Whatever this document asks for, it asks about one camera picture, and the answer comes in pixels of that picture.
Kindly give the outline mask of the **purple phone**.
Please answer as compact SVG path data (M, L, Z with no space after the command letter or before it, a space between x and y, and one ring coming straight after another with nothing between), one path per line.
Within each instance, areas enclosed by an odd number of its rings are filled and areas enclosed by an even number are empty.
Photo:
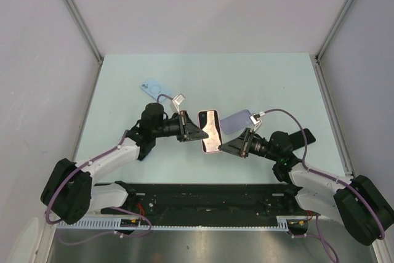
M219 114L217 110L203 110L198 113L199 127L208 135L203 139L202 149L204 153L217 153L222 144Z

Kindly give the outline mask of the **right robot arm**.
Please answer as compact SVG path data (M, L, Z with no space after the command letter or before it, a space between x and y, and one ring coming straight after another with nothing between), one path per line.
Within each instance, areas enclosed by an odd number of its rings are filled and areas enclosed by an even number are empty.
M219 150L246 158L256 155L274 162L278 181L289 185L284 208L290 214L309 210L342 224L362 245L384 239L393 225L393 208L372 181L362 175L341 177L312 166L305 168L294 150L315 142L308 129L288 134L274 132L264 139L246 128L237 138L219 146Z

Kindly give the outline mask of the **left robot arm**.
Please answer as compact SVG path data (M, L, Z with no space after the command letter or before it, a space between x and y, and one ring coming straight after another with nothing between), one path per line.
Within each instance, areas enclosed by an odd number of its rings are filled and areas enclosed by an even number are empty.
M41 194L41 202L47 207L46 222L74 224L86 213L105 208L117 208L124 214L132 212L136 199L131 186L123 181L109 185L98 182L131 161L142 161L155 147L157 138L172 136L179 142L209 137L185 110L167 116L160 103L149 103L114 147L85 161L58 161Z

